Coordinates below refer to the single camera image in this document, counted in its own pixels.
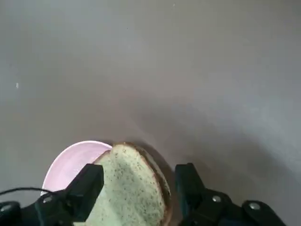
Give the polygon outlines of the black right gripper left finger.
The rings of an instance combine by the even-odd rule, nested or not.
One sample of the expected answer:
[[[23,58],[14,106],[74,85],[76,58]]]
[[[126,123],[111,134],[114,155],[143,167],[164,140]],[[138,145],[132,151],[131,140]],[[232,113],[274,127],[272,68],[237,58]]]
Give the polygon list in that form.
[[[21,207],[19,202],[0,204],[2,226],[72,226],[85,222],[104,185],[101,165],[86,164],[69,185],[51,192],[36,187],[18,187],[1,192],[5,195],[17,191],[41,191],[35,202]]]

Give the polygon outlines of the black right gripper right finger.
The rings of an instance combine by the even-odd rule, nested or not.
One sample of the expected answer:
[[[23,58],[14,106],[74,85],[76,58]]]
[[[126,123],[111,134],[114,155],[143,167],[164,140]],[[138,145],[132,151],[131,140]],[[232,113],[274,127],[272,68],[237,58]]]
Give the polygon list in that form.
[[[206,188],[192,163],[177,164],[175,186],[181,226],[283,226],[267,204],[246,200],[238,206],[222,192]]]

